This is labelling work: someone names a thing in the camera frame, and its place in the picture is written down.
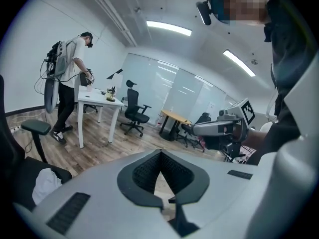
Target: man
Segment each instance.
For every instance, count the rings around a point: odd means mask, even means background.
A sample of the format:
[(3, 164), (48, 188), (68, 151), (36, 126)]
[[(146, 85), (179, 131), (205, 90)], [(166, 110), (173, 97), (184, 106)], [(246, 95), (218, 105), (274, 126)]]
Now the man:
[(272, 43), (274, 67), (271, 76), (278, 90), (275, 115), (279, 122), (272, 125), (268, 133), (249, 130), (243, 142), (257, 150), (247, 164), (258, 165), (262, 155), (278, 151), (283, 144), (300, 135), (284, 98), (310, 65), (317, 52), (317, 43), (302, 16), (288, 0), (209, 2), (212, 13), (223, 23), (264, 24), (265, 42)]
[(85, 46), (92, 47), (93, 36), (89, 32), (82, 33), (80, 36), (66, 42), (67, 61), (69, 66), (62, 75), (59, 82), (58, 120), (54, 125), (51, 136), (58, 142), (65, 144), (63, 133), (73, 129), (73, 126), (66, 124), (66, 120), (74, 109), (74, 87), (75, 78), (81, 72), (92, 81), (92, 76), (83, 63)]

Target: office chair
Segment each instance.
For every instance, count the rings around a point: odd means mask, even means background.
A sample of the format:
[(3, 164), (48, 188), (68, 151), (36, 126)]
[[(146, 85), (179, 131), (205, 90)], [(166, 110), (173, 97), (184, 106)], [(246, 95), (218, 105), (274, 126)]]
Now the office chair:
[[(133, 89), (134, 85), (137, 85), (137, 84), (130, 81), (130, 80), (126, 81), (126, 86), (128, 86), (130, 89)], [(128, 100), (128, 97), (122, 97), (121, 102), (123, 103), (124, 101), (127, 101), (127, 100)]]
[[(196, 121), (195, 124), (203, 123), (203, 122), (209, 122), (209, 121), (211, 121), (211, 118), (210, 118), (209, 114), (208, 113), (203, 113), (202, 116), (199, 117), (198, 121)], [(205, 148), (201, 145), (200, 140), (192, 140), (192, 139), (188, 139), (187, 138), (188, 135), (192, 136), (191, 127), (188, 126), (188, 125), (182, 124), (181, 128), (185, 131), (186, 135), (178, 134), (176, 140), (183, 139), (185, 141), (185, 147), (186, 148), (188, 148), (188, 143), (187, 143), (188, 141), (191, 143), (193, 148), (196, 148), (198, 145), (200, 145), (200, 147), (203, 149), (203, 152), (205, 152)]]
[[(89, 85), (88, 81), (86, 80), (86, 75), (85, 75), (85, 74), (80, 74), (80, 82), (81, 82), (81, 86), (86, 87), (86, 86)], [(96, 113), (98, 112), (98, 109), (96, 109), (96, 106), (93, 106), (93, 105), (84, 105), (83, 107), (84, 107), (84, 108), (83, 108), (83, 113), (84, 113), (84, 114), (86, 113), (86, 109), (87, 109), (88, 107), (90, 107), (90, 108), (92, 108), (93, 110), (95, 110)]]
[(135, 128), (138, 132), (140, 132), (140, 137), (143, 136), (143, 132), (141, 130), (144, 130), (144, 127), (140, 126), (139, 124), (145, 124), (149, 121), (150, 117), (144, 115), (144, 112), (147, 108), (151, 108), (150, 106), (144, 105), (144, 107), (141, 107), (138, 105), (138, 99), (139, 99), (139, 92), (128, 89), (128, 108), (125, 111), (125, 117), (131, 120), (130, 123), (121, 123), (122, 125), (128, 125), (130, 128), (126, 130), (124, 135), (127, 135), (133, 128)]
[(32, 133), (34, 144), (43, 162), (25, 157), (24, 149), (15, 141), (6, 122), (3, 98), (4, 81), (0, 75), (0, 174), (10, 189), (10, 192), (2, 192), (2, 194), (9, 194), (13, 202), (32, 211), (35, 207), (32, 192), (35, 180), (42, 169), (51, 168), (61, 179), (62, 184), (70, 180), (72, 175), (62, 168), (48, 164), (45, 159), (39, 134), (46, 135), (50, 131), (51, 126), (46, 122), (27, 120), (22, 123), (21, 127)]

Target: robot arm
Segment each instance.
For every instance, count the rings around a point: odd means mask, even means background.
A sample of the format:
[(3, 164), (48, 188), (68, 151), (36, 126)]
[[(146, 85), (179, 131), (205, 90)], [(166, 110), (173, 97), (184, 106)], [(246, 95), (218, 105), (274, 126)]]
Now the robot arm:
[[(203, 136), (208, 149), (226, 152), (231, 156), (239, 155), (240, 145), (247, 138), (248, 130), (255, 113), (248, 99), (221, 110), (216, 121), (199, 123), (192, 126), (194, 135)], [(235, 138), (235, 125), (240, 125), (241, 135)]]

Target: black pants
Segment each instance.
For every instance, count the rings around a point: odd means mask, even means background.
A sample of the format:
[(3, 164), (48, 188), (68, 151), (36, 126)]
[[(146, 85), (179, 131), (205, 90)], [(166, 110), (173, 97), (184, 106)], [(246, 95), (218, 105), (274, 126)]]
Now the black pants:
[(53, 127), (53, 131), (60, 132), (65, 127), (65, 122), (74, 109), (74, 88), (70, 88), (59, 82), (58, 120)]

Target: wooden floor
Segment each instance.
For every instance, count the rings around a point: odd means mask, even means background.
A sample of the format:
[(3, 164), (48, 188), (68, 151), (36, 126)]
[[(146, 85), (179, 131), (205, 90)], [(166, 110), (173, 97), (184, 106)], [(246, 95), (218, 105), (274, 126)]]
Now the wooden floor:
[[(140, 137), (140, 133), (134, 129), (129, 135), (124, 135), (124, 130), (127, 127), (120, 127), (121, 122), (128, 122), (124, 117), (124, 113), (119, 114), (113, 142), (108, 143), (109, 127), (113, 110), (111, 108), (103, 108), (101, 123), (97, 123), (97, 113), (91, 111), (92, 110), (88, 108), (88, 114), (83, 115), (84, 148), (81, 149), (79, 147), (76, 110), (74, 110), (74, 113), (72, 113), (68, 119), (68, 123), (73, 125), (74, 129), (73, 131), (64, 133), (64, 137), (67, 141), (65, 145), (61, 145), (50, 135), (41, 137), (42, 147), (48, 163), (68, 170), (73, 177), (95, 165), (154, 149), (176, 150), (211, 160), (222, 161), (224, 159), (224, 156), (218, 151), (206, 150), (205, 153), (202, 153), (201, 149), (194, 149), (192, 146), (186, 148), (184, 144), (178, 141), (166, 141), (159, 136), (160, 129), (149, 124), (146, 124), (144, 127), (143, 137)], [(57, 110), (52, 114), (46, 114), (46, 118), (47, 122), (53, 126), (57, 119)], [(9, 116), (7, 117), (7, 122), (9, 127), (14, 127), (20, 125), (21, 121), (28, 119), (45, 121), (44, 110)], [(31, 133), (21, 130), (14, 134), (14, 138), (20, 146), (25, 148), (31, 141)], [(40, 160), (33, 143), (32, 149), (27, 156)], [(169, 204), (168, 199), (173, 197), (174, 194), (161, 174), (157, 180), (155, 195), (163, 199), (164, 210), (162, 214), (165, 219), (172, 219), (175, 215), (175, 206)]]

